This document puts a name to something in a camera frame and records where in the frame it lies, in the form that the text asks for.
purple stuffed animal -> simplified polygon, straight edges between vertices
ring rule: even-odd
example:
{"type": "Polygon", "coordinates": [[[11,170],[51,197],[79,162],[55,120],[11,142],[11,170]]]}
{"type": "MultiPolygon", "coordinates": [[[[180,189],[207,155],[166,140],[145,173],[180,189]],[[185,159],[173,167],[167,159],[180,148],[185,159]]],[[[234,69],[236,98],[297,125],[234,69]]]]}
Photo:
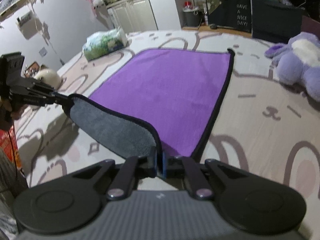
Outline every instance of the purple stuffed animal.
{"type": "Polygon", "coordinates": [[[288,44],[279,43],[265,52],[277,66],[279,81],[286,85],[299,83],[320,102],[320,41],[311,33],[300,33],[288,44]]]}

cartoon print bedsheet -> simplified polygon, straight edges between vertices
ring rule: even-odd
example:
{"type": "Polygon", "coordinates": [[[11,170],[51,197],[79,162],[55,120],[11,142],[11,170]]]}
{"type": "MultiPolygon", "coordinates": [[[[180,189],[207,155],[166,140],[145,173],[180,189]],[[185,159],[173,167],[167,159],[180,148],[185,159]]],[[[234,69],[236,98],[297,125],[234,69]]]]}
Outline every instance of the cartoon print bedsheet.
{"type": "MultiPolygon", "coordinates": [[[[231,34],[194,31],[133,33],[130,46],[87,62],[79,53],[59,70],[60,92],[90,96],[139,51],[178,48],[235,53],[234,70],[202,161],[216,158],[230,165],[284,183],[307,201],[300,232],[320,239],[320,113],[299,88],[283,87],[275,67],[263,53],[271,43],[231,34]]],[[[15,123],[21,162],[30,187],[103,159],[124,160],[99,145],[64,115],[61,106],[28,108],[15,123]]],[[[140,189],[174,189],[144,179],[140,189]]]]}

white cabinet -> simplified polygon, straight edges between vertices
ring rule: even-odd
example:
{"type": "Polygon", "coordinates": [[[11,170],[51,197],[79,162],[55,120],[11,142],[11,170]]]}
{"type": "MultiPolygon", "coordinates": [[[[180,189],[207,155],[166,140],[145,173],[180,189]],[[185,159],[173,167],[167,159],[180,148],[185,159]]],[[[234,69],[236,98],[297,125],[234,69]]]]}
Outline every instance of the white cabinet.
{"type": "Polygon", "coordinates": [[[125,33],[157,30],[149,0],[129,0],[111,9],[125,33]]]}

green tissue package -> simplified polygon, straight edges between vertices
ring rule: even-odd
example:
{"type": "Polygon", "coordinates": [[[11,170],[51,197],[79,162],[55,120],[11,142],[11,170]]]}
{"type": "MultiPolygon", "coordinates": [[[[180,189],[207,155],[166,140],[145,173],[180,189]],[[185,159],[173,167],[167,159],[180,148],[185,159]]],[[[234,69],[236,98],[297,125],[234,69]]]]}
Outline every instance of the green tissue package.
{"type": "Polygon", "coordinates": [[[87,38],[82,52],[87,61],[100,58],[127,46],[128,40],[121,28],[108,32],[96,32],[87,38]]]}

trash can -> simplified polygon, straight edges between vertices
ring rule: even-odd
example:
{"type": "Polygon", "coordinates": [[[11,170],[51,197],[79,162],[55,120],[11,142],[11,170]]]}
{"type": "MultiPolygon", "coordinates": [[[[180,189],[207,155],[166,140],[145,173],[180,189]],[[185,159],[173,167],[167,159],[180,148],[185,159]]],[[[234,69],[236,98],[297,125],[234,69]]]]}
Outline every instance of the trash can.
{"type": "Polygon", "coordinates": [[[185,21],[187,27],[198,27],[201,23],[201,16],[199,12],[199,7],[194,9],[185,8],[183,9],[185,21]]]}

